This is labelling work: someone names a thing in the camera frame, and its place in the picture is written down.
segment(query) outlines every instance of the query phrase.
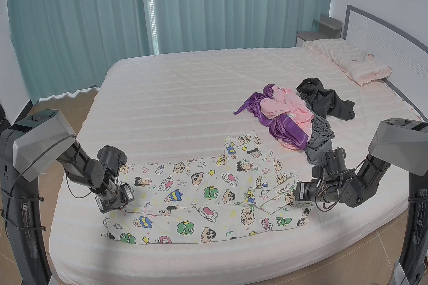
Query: pile of clothes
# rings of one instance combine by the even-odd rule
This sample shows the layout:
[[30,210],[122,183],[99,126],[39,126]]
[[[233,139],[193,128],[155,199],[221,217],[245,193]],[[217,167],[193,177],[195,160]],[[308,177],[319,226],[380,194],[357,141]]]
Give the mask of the pile of clothes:
[[355,117],[354,102],[339,98],[333,89],[324,89],[319,79],[305,79],[291,89],[266,85],[262,93],[253,93],[233,114],[244,109],[269,127],[269,133],[284,147],[302,149],[308,162],[318,164],[318,157],[329,151],[334,132],[326,119],[332,115],[343,120]]

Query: cartoon print shirt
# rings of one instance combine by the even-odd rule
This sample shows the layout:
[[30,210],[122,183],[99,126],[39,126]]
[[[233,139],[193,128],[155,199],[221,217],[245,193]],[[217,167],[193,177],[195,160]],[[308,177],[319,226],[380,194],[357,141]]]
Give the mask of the cartoon print shirt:
[[217,157],[124,165],[135,201],[106,214],[106,236],[129,244],[229,240],[305,224],[311,203],[295,202],[298,177],[254,132],[225,138]]

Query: pink shirt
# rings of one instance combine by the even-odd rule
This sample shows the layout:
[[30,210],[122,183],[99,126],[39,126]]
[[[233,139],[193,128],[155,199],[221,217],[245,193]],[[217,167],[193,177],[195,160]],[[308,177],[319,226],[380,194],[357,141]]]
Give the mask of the pink shirt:
[[[284,89],[273,86],[274,91],[272,99],[263,99],[260,101],[261,112],[268,118],[273,119],[282,113],[286,113],[291,119],[308,135],[308,141],[312,134],[312,122],[314,117],[312,111],[310,111],[305,101],[303,101],[298,95],[293,93],[291,89]],[[278,142],[286,148],[298,149],[295,145],[286,143],[282,140]]]

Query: floor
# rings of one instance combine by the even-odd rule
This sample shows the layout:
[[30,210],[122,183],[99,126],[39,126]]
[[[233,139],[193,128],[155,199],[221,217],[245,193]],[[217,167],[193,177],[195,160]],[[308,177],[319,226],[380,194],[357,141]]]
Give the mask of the floor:
[[[43,101],[38,103],[30,114],[45,108],[60,109],[75,132],[79,132],[96,94],[97,90],[93,89],[86,93],[79,93],[75,98],[66,96],[61,99]],[[63,174],[64,171],[61,165],[56,163],[39,177],[40,196],[45,198],[45,201],[40,203],[41,222],[47,227],[47,230],[43,232],[44,241],[48,253],[48,261],[55,275],[56,273],[49,256],[49,234]],[[253,285],[387,284],[392,266],[401,252],[406,219],[407,213],[405,212],[354,245],[323,261],[285,276],[258,282]],[[60,279],[58,281],[61,285],[66,285]],[[15,263],[9,241],[4,233],[4,222],[1,222],[0,285],[19,285],[20,283],[19,270]],[[422,279],[420,284],[428,285],[428,276]]]

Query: nightstand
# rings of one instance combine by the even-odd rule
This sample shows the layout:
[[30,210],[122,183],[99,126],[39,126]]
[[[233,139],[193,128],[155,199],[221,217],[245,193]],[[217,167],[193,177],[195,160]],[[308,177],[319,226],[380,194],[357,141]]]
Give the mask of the nightstand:
[[340,38],[342,34],[342,22],[328,15],[321,14],[319,20],[314,20],[318,31],[297,31],[296,47],[301,47],[304,42],[317,39]]

